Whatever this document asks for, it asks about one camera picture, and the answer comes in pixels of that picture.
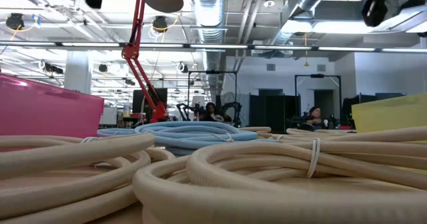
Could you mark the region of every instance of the hose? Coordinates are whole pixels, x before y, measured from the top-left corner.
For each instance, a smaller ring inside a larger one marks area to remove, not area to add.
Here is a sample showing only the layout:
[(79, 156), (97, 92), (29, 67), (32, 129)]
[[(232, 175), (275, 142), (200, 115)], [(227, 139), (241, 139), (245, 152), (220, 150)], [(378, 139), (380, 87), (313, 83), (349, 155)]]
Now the hose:
[[(0, 188), (0, 220), (84, 223), (119, 211), (137, 201), (129, 184), (138, 169), (149, 165), (150, 158), (175, 158), (165, 150), (152, 148), (153, 144), (151, 134), (95, 138), (87, 143), (74, 137), (1, 136), (1, 151), (26, 149), (0, 153), (0, 179), (8, 183), (6, 189), (4, 185)], [(98, 175), (85, 178), (80, 178), (86, 176), (80, 169), (70, 172), (71, 167), (99, 162), (108, 163), (110, 168), (101, 168)], [(73, 175), (66, 181), (49, 182), (58, 176), (58, 171), (53, 171), (58, 169)], [(28, 175), (27, 180), (36, 181), (19, 188)]]
[(133, 190), (163, 224), (427, 222), (427, 145), (402, 142), (427, 140), (427, 127), (318, 134), (313, 179), (301, 177), (318, 137), (296, 133), (301, 140), (223, 143), (148, 165)]
[[(268, 127), (257, 127), (249, 130), (265, 132), (271, 129)], [(142, 125), (136, 127), (134, 130), (98, 130), (98, 136), (100, 137), (135, 133), (154, 134), (156, 146), (166, 147), (168, 151), (177, 156), (189, 155), (196, 149), (230, 141), (263, 141), (263, 139), (258, 139), (256, 132), (239, 130), (231, 125), (210, 121), (170, 121)]]

